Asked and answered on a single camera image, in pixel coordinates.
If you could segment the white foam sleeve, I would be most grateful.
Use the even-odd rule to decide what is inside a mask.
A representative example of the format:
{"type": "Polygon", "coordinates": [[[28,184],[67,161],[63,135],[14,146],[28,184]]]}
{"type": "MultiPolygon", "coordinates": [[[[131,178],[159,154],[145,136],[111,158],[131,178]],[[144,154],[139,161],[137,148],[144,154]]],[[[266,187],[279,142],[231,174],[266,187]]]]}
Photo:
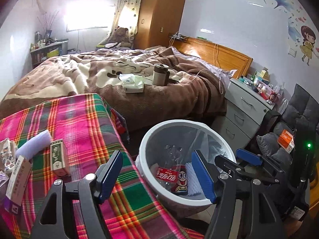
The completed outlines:
{"type": "Polygon", "coordinates": [[[30,161],[37,153],[49,147],[51,144],[51,134],[46,129],[40,132],[38,135],[32,137],[19,149],[16,150],[15,158],[18,159],[20,156],[30,161]]]}
{"type": "Polygon", "coordinates": [[[188,196],[195,196],[201,194],[202,187],[196,176],[194,168],[190,162],[185,164],[187,174],[188,196]]]}

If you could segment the patterned paper bag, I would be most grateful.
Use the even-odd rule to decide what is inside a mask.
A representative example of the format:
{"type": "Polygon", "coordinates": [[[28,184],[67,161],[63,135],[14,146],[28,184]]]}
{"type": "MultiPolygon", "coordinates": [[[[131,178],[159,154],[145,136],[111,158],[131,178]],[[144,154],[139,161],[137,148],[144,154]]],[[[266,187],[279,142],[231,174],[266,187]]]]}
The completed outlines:
{"type": "Polygon", "coordinates": [[[9,138],[4,139],[1,141],[1,170],[7,175],[10,176],[12,171],[15,167],[16,163],[16,150],[17,145],[14,141],[11,141],[9,138]]]}

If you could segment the clear bottle red cap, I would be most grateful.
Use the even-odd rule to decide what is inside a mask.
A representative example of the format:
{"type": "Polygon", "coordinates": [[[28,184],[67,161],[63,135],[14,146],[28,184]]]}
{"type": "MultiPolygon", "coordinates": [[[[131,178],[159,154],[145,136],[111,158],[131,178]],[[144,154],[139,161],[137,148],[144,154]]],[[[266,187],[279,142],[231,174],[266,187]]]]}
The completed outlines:
{"type": "Polygon", "coordinates": [[[183,165],[183,154],[182,149],[176,145],[166,145],[164,153],[164,165],[157,168],[155,178],[162,187],[171,192],[178,180],[180,166],[183,165]]]}

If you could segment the orange white box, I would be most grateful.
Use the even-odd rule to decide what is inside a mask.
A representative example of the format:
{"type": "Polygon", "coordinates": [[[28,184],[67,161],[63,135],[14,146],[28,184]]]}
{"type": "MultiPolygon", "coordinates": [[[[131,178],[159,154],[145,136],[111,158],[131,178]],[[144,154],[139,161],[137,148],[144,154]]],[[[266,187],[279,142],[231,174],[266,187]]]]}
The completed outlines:
{"type": "Polygon", "coordinates": [[[295,147],[294,137],[286,129],[282,131],[277,142],[289,154],[292,152],[292,150],[295,147]]]}

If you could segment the grey cushioned chair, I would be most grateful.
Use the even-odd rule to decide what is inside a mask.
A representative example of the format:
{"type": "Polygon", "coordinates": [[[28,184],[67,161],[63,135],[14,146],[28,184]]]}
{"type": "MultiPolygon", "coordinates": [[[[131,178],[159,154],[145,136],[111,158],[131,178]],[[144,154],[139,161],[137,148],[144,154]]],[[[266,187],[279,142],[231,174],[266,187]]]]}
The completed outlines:
{"type": "Polygon", "coordinates": [[[294,93],[282,114],[270,111],[266,124],[271,127],[261,127],[256,136],[257,152],[272,156],[288,165],[292,160],[292,151],[297,146],[294,138],[297,124],[315,125],[315,143],[305,142],[306,149],[318,151],[318,102],[299,84],[295,85],[294,93]]]}

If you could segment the grey bedside drawer cabinet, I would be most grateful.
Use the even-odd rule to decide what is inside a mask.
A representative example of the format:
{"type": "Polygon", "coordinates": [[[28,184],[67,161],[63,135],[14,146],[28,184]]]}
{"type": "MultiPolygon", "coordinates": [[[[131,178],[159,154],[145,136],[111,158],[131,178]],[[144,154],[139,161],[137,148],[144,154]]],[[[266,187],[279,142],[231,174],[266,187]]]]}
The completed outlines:
{"type": "Polygon", "coordinates": [[[226,114],[216,118],[213,129],[235,152],[249,143],[260,128],[264,116],[274,107],[254,92],[251,86],[235,78],[230,79],[225,99],[226,114]]]}

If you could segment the red snack wrapper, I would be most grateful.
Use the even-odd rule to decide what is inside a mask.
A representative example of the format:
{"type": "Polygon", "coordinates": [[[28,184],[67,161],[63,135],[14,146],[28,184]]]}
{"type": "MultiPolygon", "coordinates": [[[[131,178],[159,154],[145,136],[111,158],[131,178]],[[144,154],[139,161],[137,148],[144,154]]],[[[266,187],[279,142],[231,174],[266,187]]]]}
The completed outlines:
{"type": "Polygon", "coordinates": [[[171,188],[171,192],[176,195],[188,194],[188,178],[186,167],[184,165],[180,166],[178,180],[175,183],[175,185],[171,188]]]}

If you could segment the wooden headboard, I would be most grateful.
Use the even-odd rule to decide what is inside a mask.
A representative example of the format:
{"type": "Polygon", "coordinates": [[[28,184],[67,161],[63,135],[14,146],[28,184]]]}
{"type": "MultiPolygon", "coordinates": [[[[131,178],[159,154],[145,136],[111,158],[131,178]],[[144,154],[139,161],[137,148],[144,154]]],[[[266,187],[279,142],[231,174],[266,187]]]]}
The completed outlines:
{"type": "Polygon", "coordinates": [[[198,57],[222,70],[236,70],[233,75],[236,79],[247,75],[253,61],[241,52],[197,38],[176,39],[173,46],[185,55],[198,57]]]}

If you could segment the brown white thermos mug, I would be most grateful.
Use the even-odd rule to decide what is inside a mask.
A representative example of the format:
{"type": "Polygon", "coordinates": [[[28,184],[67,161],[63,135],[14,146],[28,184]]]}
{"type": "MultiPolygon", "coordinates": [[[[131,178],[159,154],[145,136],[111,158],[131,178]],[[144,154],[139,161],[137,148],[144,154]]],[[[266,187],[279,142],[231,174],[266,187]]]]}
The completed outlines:
{"type": "Polygon", "coordinates": [[[164,64],[155,64],[153,70],[153,85],[166,86],[169,79],[169,67],[164,64]]]}

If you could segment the brown beige bed blanket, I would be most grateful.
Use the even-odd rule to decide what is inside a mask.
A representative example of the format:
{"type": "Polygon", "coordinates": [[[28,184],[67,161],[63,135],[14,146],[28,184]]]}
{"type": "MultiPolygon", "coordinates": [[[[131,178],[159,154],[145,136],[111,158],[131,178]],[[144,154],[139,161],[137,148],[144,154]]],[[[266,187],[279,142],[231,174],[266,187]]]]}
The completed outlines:
{"type": "Polygon", "coordinates": [[[171,119],[201,119],[226,113],[223,72],[205,61],[162,46],[146,50],[101,49],[52,57],[19,80],[1,101],[7,117],[47,100],[95,93],[119,112],[129,131],[171,119]],[[155,64],[169,67],[166,86],[153,85],[155,64]],[[120,74],[144,78],[142,93],[125,93],[120,74]]]}

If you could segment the small cluttered shelf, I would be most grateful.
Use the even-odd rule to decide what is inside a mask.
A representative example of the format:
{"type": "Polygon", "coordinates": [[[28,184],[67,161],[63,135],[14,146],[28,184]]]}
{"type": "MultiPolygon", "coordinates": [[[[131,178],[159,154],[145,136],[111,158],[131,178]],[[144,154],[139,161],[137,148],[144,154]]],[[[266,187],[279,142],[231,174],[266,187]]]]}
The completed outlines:
{"type": "Polygon", "coordinates": [[[30,44],[32,68],[36,68],[48,58],[66,55],[68,53],[69,39],[40,39],[30,44]]]}

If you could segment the brown teddy bear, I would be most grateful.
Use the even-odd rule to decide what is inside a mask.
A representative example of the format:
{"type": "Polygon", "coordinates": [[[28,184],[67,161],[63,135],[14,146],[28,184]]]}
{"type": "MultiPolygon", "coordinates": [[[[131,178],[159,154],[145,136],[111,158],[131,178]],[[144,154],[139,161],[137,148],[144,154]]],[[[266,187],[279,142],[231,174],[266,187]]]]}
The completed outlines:
{"type": "Polygon", "coordinates": [[[122,47],[131,47],[131,40],[129,37],[129,30],[128,28],[124,27],[118,27],[116,30],[114,30],[108,41],[106,42],[107,44],[109,43],[120,43],[122,47]]]}

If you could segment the wooden wardrobe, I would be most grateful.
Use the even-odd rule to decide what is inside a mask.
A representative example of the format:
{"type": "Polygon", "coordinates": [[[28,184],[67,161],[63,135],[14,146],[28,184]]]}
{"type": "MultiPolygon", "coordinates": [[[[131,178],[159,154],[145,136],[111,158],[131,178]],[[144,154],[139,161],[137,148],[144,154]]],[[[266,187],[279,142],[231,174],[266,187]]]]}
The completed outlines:
{"type": "Polygon", "coordinates": [[[169,46],[169,35],[179,31],[185,0],[142,0],[135,49],[169,46]]]}

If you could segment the patterned window curtain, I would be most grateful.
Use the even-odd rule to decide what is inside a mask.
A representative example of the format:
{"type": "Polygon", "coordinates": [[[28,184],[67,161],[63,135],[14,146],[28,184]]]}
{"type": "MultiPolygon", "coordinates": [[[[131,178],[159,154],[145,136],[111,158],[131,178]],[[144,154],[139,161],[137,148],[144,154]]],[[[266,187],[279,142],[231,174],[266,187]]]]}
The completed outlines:
{"type": "Polygon", "coordinates": [[[118,27],[127,28],[128,35],[133,40],[138,32],[141,2],[142,0],[117,0],[111,30],[115,31],[118,27]]]}

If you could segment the girl wall sticker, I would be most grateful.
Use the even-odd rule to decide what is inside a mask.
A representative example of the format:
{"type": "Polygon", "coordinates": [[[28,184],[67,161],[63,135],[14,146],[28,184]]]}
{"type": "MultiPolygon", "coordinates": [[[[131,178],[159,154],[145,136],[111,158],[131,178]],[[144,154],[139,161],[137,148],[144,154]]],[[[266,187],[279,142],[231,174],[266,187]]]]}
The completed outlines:
{"type": "Polygon", "coordinates": [[[316,35],[310,27],[305,25],[301,27],[301,34],[303,37],[303,43],[299,46],[299,48],[303,53],[302,61],[306,61],[309,66],[313,56],[318,58],[318,54],[315,52],[316,35]]]}

